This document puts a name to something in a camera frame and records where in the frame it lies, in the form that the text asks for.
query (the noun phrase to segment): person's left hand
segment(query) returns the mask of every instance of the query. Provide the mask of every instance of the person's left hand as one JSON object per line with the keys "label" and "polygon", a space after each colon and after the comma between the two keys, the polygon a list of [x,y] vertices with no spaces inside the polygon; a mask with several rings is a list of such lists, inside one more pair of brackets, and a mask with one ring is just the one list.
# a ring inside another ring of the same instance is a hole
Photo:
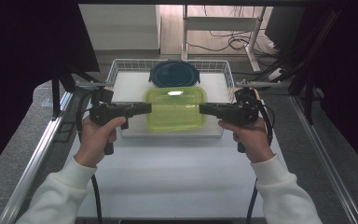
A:
{"label": "person's left hand", "polygon": [[118,117],[101,127],[92,122],[89,117],[83,119],[81,146],[74,156],[75,161],[83,166],[96,167],[103,159],[103,149],[106,143],[116,141],[116,128],[124,122],[126,118]]}

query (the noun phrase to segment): power cable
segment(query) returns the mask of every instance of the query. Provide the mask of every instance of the power cable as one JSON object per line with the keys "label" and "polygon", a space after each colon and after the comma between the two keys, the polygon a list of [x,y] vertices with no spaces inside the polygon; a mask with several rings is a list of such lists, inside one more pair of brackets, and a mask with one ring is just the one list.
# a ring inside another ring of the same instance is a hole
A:
{"label": "power cable", "polygon": [[[95,91],[89,91],[88,93],[82,95],[82,97],[80,98],[79,104],[77,105],[76,128],[77,128],[77,134],[78,134],[80,143],[81,143],[81,132],[82,132],[82,129],[83,129],[82,118],[81,118],[81,115],[83,114],[82,107],[83,107],[83,104],[84,104],[84,101],[86,100],[86,98],[89,95],[93,94],[94,92]],[[95,204],[96,204],[96,207],[97,207],[98,223],[103,224],[103,215],[102,215],[102,208],[101,208],[101,196],[100,196],[100,191],[99,191],[99,188],[98,188],[97,178],[96,178],[95,175],[92,175],[91,183],[92,183],[92,187],[94,188]]]}
{"label": "power cable", "polygon": [[251,201],[249,203],[249,208],[248,208],[248,213],[246,215],[246,224],[250,224],[252,221],[252,213],[253,213],[253,209],[255,207],[255,199],[257,197],[257,188],[254,185],[254,190],[252,192],[252,198]]}
{"label": "power cable", "polygon": [[[208,12],[206,10],[206,6],[202,6],[202,11],[204,12],[204,15],[206,17],[208,17]],[[231,15],[232,13],[234,12],[234,16],[236,16],[236,12],[237,12],[237,7],[234,7],[234,9],[230,12],[229,15]],[[238,13],[238,16],[241,15],[241,12],[243,14],[243,10],[242,10],[242,7],[240,7],[240,11]],[[250,40],[250,37],[249,36],[243,36],[241,34],[246,34],[246,33],[249,33],[249,32],[238,32],[238,33],[234,33],[234,31],[231,32],[231,35],[214,35],[212,34],[212,31],[209,31],[209,34],[211,36],[219,36],[219,37],[229,37],[228,39],[228,44],[227,46],[225,46],[224,48],[221,48],[221,49],[209,49],[209,48],[206,48],[206,47],[203,47],[203,46],[200,46],[200,45],[194,45],[194,44],[190,44],[187,42],[187,44],[190,46],[190,47],[195,47],[195,48],[201,48],[201,49],[206,49],[206,50],[210,50],[210,51],[222,51],[224,49],[227,49],[229,47],[231,47],[232,49],[235,49],[235,50],[240,50],[240,49],[245,49],[248,44],[249,44],[249,40]],[[232,44],[234,42],[241,42],[242,43],[242,46],[241,47],[234,47]]]}

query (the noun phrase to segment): aluminum rail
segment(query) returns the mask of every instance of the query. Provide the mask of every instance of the aluminum rail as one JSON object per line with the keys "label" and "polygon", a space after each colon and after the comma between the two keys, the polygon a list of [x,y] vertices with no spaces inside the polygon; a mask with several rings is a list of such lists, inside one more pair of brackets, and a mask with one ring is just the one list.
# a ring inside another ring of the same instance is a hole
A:
{"label": "aluminum rail", "polygon": [[25,168],[25,171],[22,173],[19,183],[11,194],[11,197],[8,200],[4,211],[0,216],[0,224],[10,224],[13,223],[16,219],[16,216],[21,209],[21,205],[25,200],[28,190],[34,181],[34,177],[37,174],[39,166],[48,151],[48,147],[50,146],[53,136],[60,127],[62,117],[69,105],[70,100],[72,99],[72,96],[73,94],[69,92],[66,92],[63,95],[61,99],[62,112],[55,120],[51,120],[48,123],[48,127],[37,144],[33,156],[28,162],[28,165]]}
{"label": "aluminum rail", "polygon": [[345,213],[347,214],[351,223],[358,224],[358,209],[357,206],[342,182],[341,177],[339,176],[336,167],[331,161],[326,149],[324,148],[324,144],[322,143],[319,135],[312,125],[309,125],[307,119],[302,112],[304,110],[301,102],[299,102],[299,98],[295,96],[290,97],[293,106],[301,120],[302,125],[309,137],[312,145],[315,149],[316,154],[319,157],[320,162],[322,163],[322,167],[324,168],[325,173],[327,174],[328,179],[333,187],[334,192],[338,196],[342,207],[344,208]]}

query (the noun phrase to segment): white surface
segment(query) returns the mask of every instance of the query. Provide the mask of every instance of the white surface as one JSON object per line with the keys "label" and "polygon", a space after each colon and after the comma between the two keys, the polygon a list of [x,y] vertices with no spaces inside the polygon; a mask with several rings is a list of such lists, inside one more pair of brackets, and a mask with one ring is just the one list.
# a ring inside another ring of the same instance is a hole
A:
{"label": "white surface", "polygon": [[[79,148],[78,139],[68,158]],[[282,153],[274,135],[271,148]],[[232,133],[222,138],[122,138],[96,173],[104,217],[246,217],[255,174]],[[92,185],[79,217],[96,217]],[[257,196],[253,217],[263,217]]]}
{"label": "white surface", "polygon": [[[145,92],[155,88],[146,72],[118,72],[113,91],[112,102],[142,102]],[[200,84],[207,92],[207,101],[211,103],[230,103],[227,93],[227,83],[223,73],[200,73]],[[129,119],[129,129],[122,131],[124,137],[138,136],[209,136],[220,137],[222,129],[217,125],[218,119],[206,116],[205,125],[199,130],[180,132],[153,133],[147,130],[145,115]]]}
{"label": "white surface", "polygon": [[159,6],[79,7],[94,49],[159,49]]}

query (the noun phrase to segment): black cable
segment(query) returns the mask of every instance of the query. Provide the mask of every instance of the black cable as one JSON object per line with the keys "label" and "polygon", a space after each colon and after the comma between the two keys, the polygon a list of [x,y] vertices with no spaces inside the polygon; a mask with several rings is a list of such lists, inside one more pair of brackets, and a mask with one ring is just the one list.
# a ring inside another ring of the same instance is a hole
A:
{"label": "black cable", "polygon": [[281,53],[279,55],[280,59],[285,62],[291,62],[295,57],[298,57],[298,54],[305,50],[306,46],[309,44],[312,38],[314,38],[322,29],[324,21],[327,19],[327,17],[328,15],[324,14],[324,16],[315,22],[315,25],[313,26],[312,30],[309,31],[308,35],[302,38],[293,49],[290,49],[285,53]]}
{"label": "black cable", "polygon": [[243,73],[243,72],[231,72],[231,74],[239,74],[239,75],[257,75],[257,73]]}
{"label": "black cable", "polygon": [[[82,118],[81,115],[83,114],[82,112],[82,107],[83,107],[83,103],[86,100],[86,98],[93,94],[95,91],[90,91],[86,94],[84,94],[80,100],[79,100],[79,104],[77,105],[77,111],[76,111],[76,128],[77,128],[77,134],[79,137],[79,141],[81,143],[81,131],[83,128],[83,124],[82,124]],[[97,206],[97,217],[98,217],[98,223],[99,224],[103,224],[103,214],[102,214],[102,208],[101,208],[101,197],[100,197],[100,191],[98,188],[98,183],[97,183],[97,178],[95,177],[95,175],[92,175],[91,177],[91,183],[92,183],[92,187],[94,188],[94,195],[95,195],[95,203]]]}
{"label": "black cable", "polygon": [[260,111],[260,114],[263,116],[263,119],[266,122],[268,144],[271,146],[271,142],[272,142],[271,120],[269,119],[269,114],[267,114],[267,111],[266,111],[263,103],[261,101],[257,100],[257,104],[258,104],[258,109]]}
{"label": "black cable", "polygon": [[274,127],[275,125],[275,113],[274,111],[271,109],[271,107],[267,106],[267,105],[263,105],[265,108],[267,108],[269,110],[269,112],[271,112],[271,116],[272,116],[272,120],[271,120],[271,128]]}
{"label": "black cable", "polygon": [[257,44],[257,46],[258,46],[258,48],[259,48],[259,49],[255,49],[255,55],[269,55],[269,56],[271,56],[271,57],[278,58],[278,56],[279,56],[278,54],[270,54],[270,53],[264,52],[264,51],[261,49],[260,45],[258,44],[257,40],[255,41],[255,43]]}
{"label": "black cable", "polygon": [[208,48],[205,48],[205,47],[203,47],[203,46],[189,44],[188,42],[187,42],[187,44],[188,44],[189,46],[191,46],[191,47],[200,48],[200,49],[207,49],[207,50],[210,50],[210,51],[222,51],[223,49],[227,49],[227,48],[229,47],[229,45],[227,45],[227,46],[225,46],[225,47],[222,48],[222,49],[208,49]]}
{"label": "black cable", "polygon": [[234,17],[235,17],[235,12],[237,11],[237,7],[234,7],[231,12],[228,14],[228,16],[230,16],[232,14],[232,12],[234,12]]}
{"label": "black cable", "polygon": [[238,13],[238,17],[241,16],[242,7],[240,7],[240,12]]}
{"label": "black cable", "polygon": [[206,13],[206,6],[205,6],[205,5],[202,6],[202,11],[204,12],[205,16],[207,17],[208,15],[207,15],[207,13]]}
{"label": "black cable", "polygon": [[278,59],[275,63],[273,63],[271,66],[269,66],[266,70],[264,70],[262,73],[260,73],[257,77],[253,79],[253,81],[260,81],[264,80],[269,76],[269,73],[278,69],[283,64],[283,61]]}
{"label": "black cable", "polygon": [[239,37],[246,37],[246,38],[250,38],[250,37],[248,37],[248,36],[241,36],[241,35],[246,34],[246,33],[249,33],[249,31],[237,32],[237,33],[235,33],[235,34],[234,34],[234,32],[233,32],[233,31],[231,31],[231,35],[214,35],[214,34],[212,34],[212,32],[211,32],[211,31],[209,31],[209,34],[210,34],[211,36],[228,37],[228,36],[240,35]]}
{"label": "black cable", "polygon": [[253,209],[255,207],[255,198],[257,197],[257,188],[254,186],[254,191],[252,193],[252,198],[251,201],[249,203],[249,207],[248,207],[248,214],[246,215],[246,224],[251,224],[252,221],[252,213],[253,213]]}
{"label": "black cable", "polygon": [[275,58],[275,59],[277,59],[276,56],[271,55],[271,54],[261,54],[261,55],[258,55],[258,56],[257,56],[257,61],[258,61],[258,63],[260,63],[260,64],[262,64],[262,65],[264,65],[264,66],[266,66],[266,67],[272,66],[275,62],[274,62],[274,63],[270,63],[270,64],[263,63],[263,62],[261,61],[261,59],[263,59],[263,58]]}
{"label": "black cable", "polygon": [[98,223],[103,224],[103,213],[102,213],[102,208],[101,208],[101,197],[100,197],[100,191],[98,189],[97,178],[95,177],[95,175],[92,175],[91,183],[92,183],[92,187],[94,188],[95,203],[96,203],[96,206],[97,206]]}

